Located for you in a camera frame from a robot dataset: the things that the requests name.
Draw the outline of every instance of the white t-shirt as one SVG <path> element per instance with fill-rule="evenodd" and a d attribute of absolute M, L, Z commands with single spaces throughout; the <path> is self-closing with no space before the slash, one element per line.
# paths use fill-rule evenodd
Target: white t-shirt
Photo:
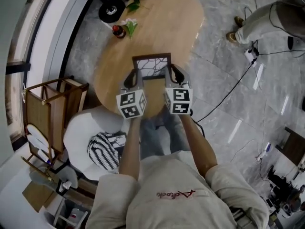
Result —
<path fill-rule="evenodd" d="M 192 154 L 180 151 L 146 158 L 141 171 L 139 182 L 126 175 L 100 178 L 87 229 L 236 228 L 229 207 L 266 228 L 266 204 L 232 165 L 211 168 L 205 181 Z"/>

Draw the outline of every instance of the black and white striped pillow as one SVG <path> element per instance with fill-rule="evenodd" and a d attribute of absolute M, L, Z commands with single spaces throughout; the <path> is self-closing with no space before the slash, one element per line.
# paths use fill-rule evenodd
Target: black and white striped pillow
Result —
<path fill-rule="evenodd" d="M 89 141 L 87 154 L 99 167 L 106 170 L 113 170 L 119 166 L 121 156 L 106 136 L 111 135 L 100 132 L 94 136 Z"/>

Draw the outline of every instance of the table top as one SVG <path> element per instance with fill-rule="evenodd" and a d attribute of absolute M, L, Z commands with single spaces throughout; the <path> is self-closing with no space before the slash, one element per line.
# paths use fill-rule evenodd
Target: table top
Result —
<path fill-rule="evenodd" d="M 140 0 L 137 11 L 125 10 L 117 22 L 137 19 L 132 36 L 112 37 L 95 70 L 94 89 L 100 102 L 118 113 L 116 95 L 119 85 L 133 69 L 132 57 L 154 53 L 172 54 L 172 63 L 184 68 L 203 22 L 199 0 Z M 144 117 L 157 115 L 164 106 L 165 80 L 145 80 L 147 106 Z"/>

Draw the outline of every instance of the green plant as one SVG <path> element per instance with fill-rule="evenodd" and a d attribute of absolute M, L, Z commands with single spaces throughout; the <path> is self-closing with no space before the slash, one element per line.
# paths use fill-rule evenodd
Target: green plant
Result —
<path fill-rule="evenodd" d="M 140 7 L 140 0 L 133 0 L 131 4 L 127 5 L 128 12 L 136 11 Z"/>
<path fill-rule="evenodd" d="M 137 19 L 127 18 L 125 21 L 121 21 L 121 25 L 124 26 L 125 29 L 128 31 L 129 37 L 131 39 L 135 28 L 137 28 L 137 26 L 138 26 L 138 21 L 137 21 Z"/>

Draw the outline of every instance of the brown shoe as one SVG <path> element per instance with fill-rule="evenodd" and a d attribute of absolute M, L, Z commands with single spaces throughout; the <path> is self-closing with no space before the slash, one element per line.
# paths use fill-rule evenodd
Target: brown shoe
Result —
<path fill-rule="evenodd" d="M 232 42 L 232 43 L 237 43 L 238 42 L 237 39 L 236 39 L 236 36 L 235 36 L 235 32 L 227 33 L 226 37 L 227 37 L 227 40 L 229 42 Z"/>
<path fill-rule="evenodd" d="M 241 28 L 242 26 L 243 26 L 243 19 L 242 18 L 240 18 L 240 17 L 238 17 L 238 16 L 235 16 L 234 17 L 234 21 L 235 21 L 235 23 L 237 24 L 237 26 L 239 27 L 239 28 Z"/>

